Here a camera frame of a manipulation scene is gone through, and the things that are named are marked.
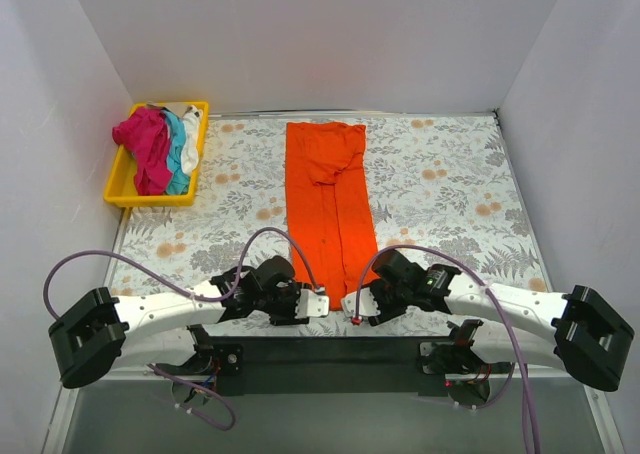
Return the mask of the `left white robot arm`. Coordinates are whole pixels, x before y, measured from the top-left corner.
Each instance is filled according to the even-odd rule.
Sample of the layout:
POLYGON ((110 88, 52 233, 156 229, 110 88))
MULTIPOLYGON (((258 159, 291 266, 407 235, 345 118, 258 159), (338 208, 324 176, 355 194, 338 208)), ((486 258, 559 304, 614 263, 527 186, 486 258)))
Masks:
POLYGON ((259 267, 235 267, 183 290, 117 297, 91 290, 49 327, 49 338, 67 389, 87 386, 113 369, 161 363, 193 374, 213 360, 211 347, 185 329, 268 314, 272 324, 306 324, 328 313, 323 288, 296 280, 293 266, 274 256, 259 267))

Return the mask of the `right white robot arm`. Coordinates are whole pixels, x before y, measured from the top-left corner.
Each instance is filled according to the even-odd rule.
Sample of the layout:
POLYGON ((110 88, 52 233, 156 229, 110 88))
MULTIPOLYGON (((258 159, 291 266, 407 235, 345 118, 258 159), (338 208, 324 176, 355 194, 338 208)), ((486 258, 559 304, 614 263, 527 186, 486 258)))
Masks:
POLYGON ((635 332, 592 288, 540 293, 487 284, 450 256, 424 269, 395 248, 377 253, 367 267, 380 278, 370 288, 379 313, 415 306, 499 322, 516 362, 562 369, 601 391, 619 388, 635 332))

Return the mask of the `orange t shirt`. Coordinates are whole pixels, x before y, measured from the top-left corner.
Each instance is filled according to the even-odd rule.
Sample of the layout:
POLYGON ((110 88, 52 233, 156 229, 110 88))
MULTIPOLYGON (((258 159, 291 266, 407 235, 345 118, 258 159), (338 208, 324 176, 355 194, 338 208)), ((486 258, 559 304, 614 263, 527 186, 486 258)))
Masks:
POLYGON ((286 217, 330 308, 357 289, 378 251, 364 169, 366 127, 340 122, 286 127, 286 217))

